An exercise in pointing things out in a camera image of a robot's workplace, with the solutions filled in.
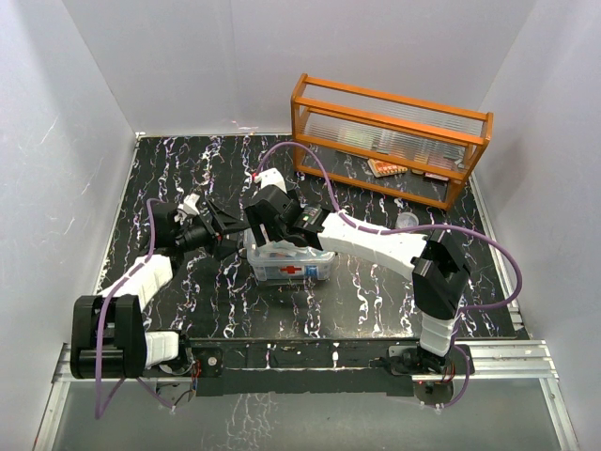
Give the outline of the clear plastic medicine box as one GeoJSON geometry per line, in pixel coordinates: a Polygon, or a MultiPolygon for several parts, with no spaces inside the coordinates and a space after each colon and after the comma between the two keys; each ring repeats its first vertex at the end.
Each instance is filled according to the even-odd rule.
{"type": "Polygon", "coordinates": [[[288,241],[269,241],[258,246],[250,229],[244,232],[243,243],[247,261],[261,282],[304,278],[327,280],[336,257],[335,252],[298,247],[288,241]]]}

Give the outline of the clear plastic box lid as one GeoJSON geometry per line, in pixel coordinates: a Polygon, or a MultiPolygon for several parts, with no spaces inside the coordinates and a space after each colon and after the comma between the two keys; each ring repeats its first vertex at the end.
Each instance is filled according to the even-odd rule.
{"type": "Polygon", "coordinates": [[[259,247],[250,229],[244,232],[243,243],[246,249],[246,257],[254,266],[328,264],[335,257],[335,253],[332,251],[321,251],[313,247],[298,247],[286,241],[272,241],[259,247]]]}

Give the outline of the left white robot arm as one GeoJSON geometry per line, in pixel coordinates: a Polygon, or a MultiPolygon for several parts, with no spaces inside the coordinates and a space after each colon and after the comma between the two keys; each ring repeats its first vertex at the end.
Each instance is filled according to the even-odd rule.
{"type": "Polygon", "coordinates": [[[249,227],[198,194],[180,204],[150,199],[146,208],[149,234],[140,256],[111,286],[74,304],[69,366],[76,379],[132,379],[161,364],[175,375],[188,372],[194,353],[183,334],[149,332],[142,314],[187,254],[229,257],[238,251],[237,235],[249,227]]]}

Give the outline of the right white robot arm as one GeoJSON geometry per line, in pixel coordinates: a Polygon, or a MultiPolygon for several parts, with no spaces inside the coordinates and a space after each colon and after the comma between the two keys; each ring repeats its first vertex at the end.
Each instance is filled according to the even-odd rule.
{"type": "Polygon", "coordinates": [[[452,335],[470,265],[445,229],[425,236],[353,222],[319,204],[303,206],[294,191],[260,189],[245,207],[257,245],[290,242],[298,247],[348,254],[396,272],[412,283],[422,313],[420,365],[438,373],[452,362],[452,335]]]}

